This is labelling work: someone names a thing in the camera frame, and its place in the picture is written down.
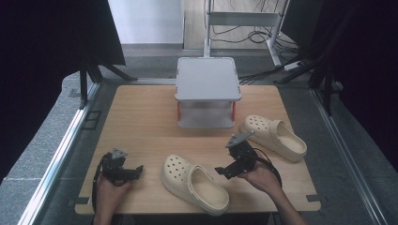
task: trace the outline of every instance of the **wooden table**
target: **wooden table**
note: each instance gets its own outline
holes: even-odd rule
[[[241,86],[237,102],[236,125],[230,129],[186,129],[177,125],[175,87],[173,85],[120,86],[101,132],[97,149],[84,180],[81,198],[91,198],[92,180],[100,158],[114,147],[127,152],[125,169],[144,165],[139,180],[116,210],[120,214],[190,214],[203,211],[180,200],[161,184],[161,167],[170,154],[184,157],[192,164],[202,164],[216,182],[229,193],[227,213],[275,212],[269,196],[239,178],[227,180],[215,167],[233,162],[226,143],[250,114],[281,119],[290,124],[275,86]],[[251,142],[253,147],[265,149]],[[316,195],[305,160],[292,163],[265,149],[283,179],[283,189],[299,211],[315,211],[320,202],[309,202]],[[78,214],[93,214],[91,201],[76,204]]]

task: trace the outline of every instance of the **cream-colored shoe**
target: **cream-colored shoe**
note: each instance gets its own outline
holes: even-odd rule
[[[180,156],[170,155],[164,161],[161,182],[171,193],[212,216],[220,216],[228,209],[228,192],[201,165],[191,165]]]
[[[254,131],[249,140],[259,143],[283,158],[300,161],[307,154],[307,144],[282,120],[269,120],[249,115],[239,127],[240,132]]]

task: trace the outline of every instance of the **clog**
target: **clog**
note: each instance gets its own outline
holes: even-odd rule
[[[220,216],[228,209],[228,192],[214,182],[203,166],[170,155],[164,161],[161,174],[161,182],[167,190],[206,213]]]
[[[249,115],[239,127],[240,132],[254,131],[249,140],[259,143],[283,158],[297,162],[307,154],[307,144],[282,120],[269,120]]]

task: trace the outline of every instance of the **human arm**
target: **human arm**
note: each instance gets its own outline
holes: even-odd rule
[[[110,225],[115,209],[131,187],[132,181],[117,187],[100,173],[97,184],[97,208],[93,224]]]
[[[257,155],[267,160],[263,153],[257,151]],[[256,161],[254,169],[251,172],[243,172],[238,177],[245,179],[253,187],[267,193],[275,203],[284,224],[307,224],[287,198],[276,176],[265,164]]]

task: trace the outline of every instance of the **human hand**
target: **human hand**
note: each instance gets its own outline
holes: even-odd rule
[[[268,160],[261,151],[256,151],[256,153],[260,158]],[[266,192],[271,197],[282,191],[282,187],[275,174],[269,167],[259,161],[255,162],[254,168],[250,172],[243,172],[237,177],[245,179],[253,187]]]
[[[106,177],[99,174],[97,184],[97,208],[94,216],[94,224],[111,224],[115,209],[123,201],[123,198],[131,189],[132,181],[128,181],[120,187],[115,186]]]

